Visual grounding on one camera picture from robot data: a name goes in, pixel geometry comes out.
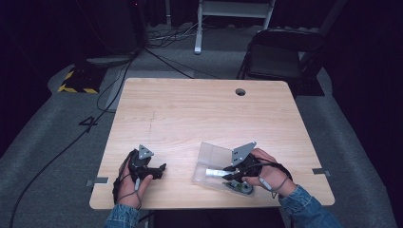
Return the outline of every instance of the metal bracket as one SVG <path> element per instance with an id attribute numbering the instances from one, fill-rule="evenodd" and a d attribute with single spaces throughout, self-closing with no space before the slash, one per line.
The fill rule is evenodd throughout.
<path id="1" fill-rule="evenodd" d="M 154 153 L 151 152 L 151 150 L 145 148 L 145 146 L 143 146 L 141 144 L 139 145 L 139 159 L 140 160 L 149 158 L 149 157 L 151 157 L 153 155 L 154 155 Z"/>
<path id="2" fill-rule="evenodd" d="M 256 146 L 256 142 L 250 142 L 232 150 L 231 165 L 235 167 L 237 164 L 243 162 L 243 160 L 252 152 Z"/>

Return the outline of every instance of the wooden table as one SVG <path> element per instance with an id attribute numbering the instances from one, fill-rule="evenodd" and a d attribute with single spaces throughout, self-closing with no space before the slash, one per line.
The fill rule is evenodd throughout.
<path id="1" fill-rule="evenodd" d="M 246 94 L 239 96 L 236 89 Z M 335 202 L 296 103 L 284 82 L 246 80 L 139 79 L 125 81 L 90 206 L 113 207 L 113 182 L 127 154 L 143 144 L 154 156 L 150 167 L 167 163 L 151 182 L 143 209 L 279 206 L 256 188 L 253 198 L 195 184 L 193 172 L 202 142 L 236 148 L 256 142 L 289 169 L 322 204 Z"/>

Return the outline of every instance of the cable on floor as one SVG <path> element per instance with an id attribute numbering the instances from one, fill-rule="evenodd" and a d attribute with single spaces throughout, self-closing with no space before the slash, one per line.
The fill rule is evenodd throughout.
<path id="1" fill-rule="evenodd" d="M 134 58 L 130 61 L 130 63 L 127 65 L 126 69 L 125 69 L 125 75 L 127 74 L 127 70 L 130 67 L 130 65 L 133 63 Z M 116 100 L 116 98 L 118 97 L 119 91 L 122 89 L 123 84 L 121 84 L 119 86 L 118 89 L 118 93 L 116 93 L 115 97 L 113 98 L 113 100 L 111 101 L 111 103 L 107 106 L 106 110 L 108 110 L 110 108 L 110 106 L 113 104 L 113 102 Z M 13 223 L 14 223 L 14 217 L 18 208 L 18 204 L 20 203 L 21 199 L 23 198 L 23 196 L 26 194 L 26 192 L 28 191 L 28 189 L 30 188 L 30 186 L 36 181 L 36 179 L 54 162 L 56 161 L 60 156 L 62 156 L 67 150 L 69 150 L 71 148 L 71 146 L 73 146 L 76 142 L 78 142 L 85 134 L 86 132 L 93 126 L 95 125 L 100 119 L 101 117 L 104 116 L 104 114 L 106 113 L 106 110 L 104 110 L 96 119 L 94 122 L 90 123 L 88 125 L 88 127 L 76 138 L 74 139 L 68 146 L 66 146 L 59 154 L 57 154 L 52 160 L 50 160 L 33 178 L 32 180 L 27 184 L 27 186 L 24 188 L 23 192 L 20 194 L 20 196 L 18 197 L 18 200 L 15 202 L 14 204 L 14 208 L 12 209 L 12 213 L 11 213 L 11 218 L 10 218 L 10 228 L 13 227 Z"/>

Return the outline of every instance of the dark background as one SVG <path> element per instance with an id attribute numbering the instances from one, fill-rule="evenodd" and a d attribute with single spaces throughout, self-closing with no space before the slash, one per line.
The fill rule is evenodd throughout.
<path id="1" fill-rule="evenodd" d="M 79 2 L 96 24 L 93 7 L 87 1 Z M 278 0 L 270 27 L 320 27 L 334 2 Z M 75 28 L 76 47 L 84 56 L 108 54 L 76 2 L 63 4 Z M 172 26 L 196 22 L 198 0 L 171 0 L 170 6 Z M 147 1 L 144 12 L 151 26 L 166 23 L 164 7 L 164 0 Z M 403 201 L 399 193 L 403 168 L 398 159 L 403 152 L 402 10 L 400 1 L 348 1 L 327 34 L 324 66 L 334 97 L 387 187 L 399 226 L 403 225 L 402 209 L 397 205 Z M 239 18 L 209 20 L 221 25 L 260 23 Z M 49 1 L 0 2 L 0 156 L 51 95 L 49 78 L 73 62 L 59 28 Z"/>

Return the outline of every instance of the black cable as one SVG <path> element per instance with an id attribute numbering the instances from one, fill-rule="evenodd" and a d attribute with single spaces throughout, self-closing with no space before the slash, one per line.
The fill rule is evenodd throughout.
<path id="1" fill-rule="evenodd" d="M 113 48 L 109 47 L 104 40 L 101 38 L 101 36 L 98 34 L 98 32 L 95 30 L 95 27 L 92 26 L 92 23 L 89 21 L 89 18 L 86 16 L 86 13 L 84 12 L 83 8 L 81 7 L 80 3 L 78 2 L 78 0 L 75 0 L 78 8 L 80 9 L 80 12 L 84 15 L 84 17 L 86 18 L 86 22 L 88 23 L 88 25 L 91 27 L 92 31 L 94 32 L 95 36 L 98 38 L 98 40 L 104 45 L 104 47 L 108 50 L 110 50 L 111 52 L 115 53 L 115 54 L 131 54 L 135 51 L 135 49 L 132 52 L 128 52 L 128 53 L 123 53 L 123 52 L 119 52 L 114 50 Z"/>
<path id="2" fill-rule="evenodd" d="M 168 66 L 172 67 L 173 69 L 175 69 L 176 71 L 180 72 L 182 75 L 184 75 L 184 76 L 186 76 L 186 77 L 188 77 L 188 78 L 190 78 L 190 79 L 195 79 L 194 77 L 189 76 L 189 75 L 187 75 L 187 74 L 181 72 L 179 69 L 175 68 L 174 66 L 170 65 L 170 64 L 167 63 L 165 60 L 163 60 L 162 58 L 160 58 L 158 55 L 154 54 L 153 52 L 151 52 L 151 51 L 148 50 L 147 48 L 144 48 L 144 50 L 147 51 L 147 52 L 148 52 L 149 54 L 151 54 L 152 56 L 156 57 L 157 59 L 161 60 L 161 61 L 162 61 L 163 63 L 165 63 L 166 65 L 168 65 Z"/>
<path id="3" fill-rule="evenodd" d="M 131 63 L 133 63 L 134 58 L 130 61 L 130 64 L 127 65 L 127 68 L 125 69 L 125 75 L 127 74 L 127 70 L 130 67 Z M 115 95 L 115 97 L 113 98 L 112 102 L 107 106 L 106 110 L 108 110 L 110 108 L 110 106 L 113 104 L 113 102 L 116 100 L 116 98 L 118 97 L 117 93 Z M 76 138 L 74 139 L 67 147 L 65 147 L 59 154 L 57 154 L 52 160 L 50 160 L 36 175 L 35 177 L 33 177 L 33 179 L 27 184 L 27 186 L 24 188 L 23 192 L 20 194 L 20 196 L 18 197 L 18 200 L 15 202 L 14 204 L 14 208 L 12 209 L 12 213 L 11 213 L 11 218 L 10 218 L 10 228 L 12 228 L 13 223 L 14 223 L 14 217 L 15 217 L 15 213 L 17 211 L 18 208 L 18 204 L 20 203 L 21 199 L 23 198 L 23 196 L 26 194 L 26 192 L 28 191 L 28 189 L 30 188 L 30 186 L 33 184 L 34 181 L 36 181 L 36 179 L 55 161 L 57 160 L 61 155 L 63 155 L 68 149 L 71 148 L 71 146 L 73 146 L 78 140 L 80 140 L 85 134 L 86 132 L 93 126 L 95 125 L 99 119 L 101 119 L 101 117 L 104 116 L 106 112 L 103 111 L 96 119 L 94 122 L 90 123 L 89 126 Z"/>
<path id="4" fill-rule="evenodd" d="M 118 82 L 119 81 L 119 79 L 121 78 L 121 74 L 122 74 L 122 70 L 125 68 L 125 66 L 123 66 L 122 68 L 121 68 L 121 70 L 119 70 L 119 76 L 115 79 L 115 81 L 113 81 L 110 85 L 108 85 L 107 86 L 107 88 L 101 93 L 101 95 L 98 97 L 98 99 L 97 99 L 97 108 L 99 109 L 99 110 L 101 110 L 101 111 L 105 111 L 105 112 L 107 112 L 107 113 L 116 113 L 116 112 L 114 112 L 114 111 L 108 111 L 107 109 L 102 109 L 102 108 L 100 108 L 99 107 L 99 102 L 100 102 L 100 99 L 101 99 L 101 97 L 105 94 L 105 92 L 108 90 L 108 89 L 110 89 L 116 82 Z"/>
<path id="5" fill-rule="evenodd" d="M 174 61 L 174 60 L 168 59 L 168 58 L 166 58 L 166 57 L 164 57 L 164 56 L 162 56 L 162 55 L 158 55 L 158 56 L 161 57 L 161 58 L 164 58 L 164 59 L 167 60 L 167 61 L 170 61 L 170 62 L 173 62 L 173 63 L 175 63 L 175 64 L 177 64 L 177 65 L 180 65 L 180 66 L 182 66 L 182 67 L 186 67 L 186 68 L 189 68 L 189 69 L 193 69 L 193 70 L 195 70 L 195 71 L 198 71 L 199 73 L 202 73 L 202 74 L 211 76 L 211 77 L 216 78 L 216 79 L 220 79 L 219 77 L 217 77 L 217 76 L 215 76 L 215 75 L 212 75 L 212 74 L 209 74 L 209 73 L 200 71 L 200 70 L 195 69 L 195 68 L 190 67 L 190 66 L 183 65 L 183 64 L 181 64 L 181 63 L 179 63 L 179 62 L 176 62 L 176 61 Z"/>

